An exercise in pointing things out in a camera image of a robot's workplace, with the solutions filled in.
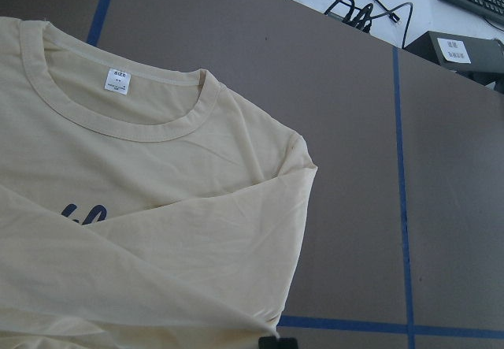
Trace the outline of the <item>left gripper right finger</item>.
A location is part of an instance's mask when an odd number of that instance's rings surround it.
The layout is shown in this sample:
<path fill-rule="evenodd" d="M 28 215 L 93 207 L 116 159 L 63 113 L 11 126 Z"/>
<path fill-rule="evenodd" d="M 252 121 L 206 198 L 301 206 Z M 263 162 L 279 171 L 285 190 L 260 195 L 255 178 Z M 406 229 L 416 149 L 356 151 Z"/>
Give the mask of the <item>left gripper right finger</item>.
<path fill-rule="evenodd" d="M 278 349 L 297 349 L 297 340 L 294 337 L 280 337 L 277 341 Z"/>

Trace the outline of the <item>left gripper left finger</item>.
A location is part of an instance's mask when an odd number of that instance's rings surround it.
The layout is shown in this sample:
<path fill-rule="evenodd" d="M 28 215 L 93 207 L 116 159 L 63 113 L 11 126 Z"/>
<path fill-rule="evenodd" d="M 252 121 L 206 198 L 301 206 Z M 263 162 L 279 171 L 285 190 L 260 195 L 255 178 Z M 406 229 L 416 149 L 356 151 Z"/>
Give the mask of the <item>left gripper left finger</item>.
<path fill-rule="evenodd" d="M 278 340 L 275 336 L 263 336 L 258 340 L 259 349 L 277 349 Z"/>

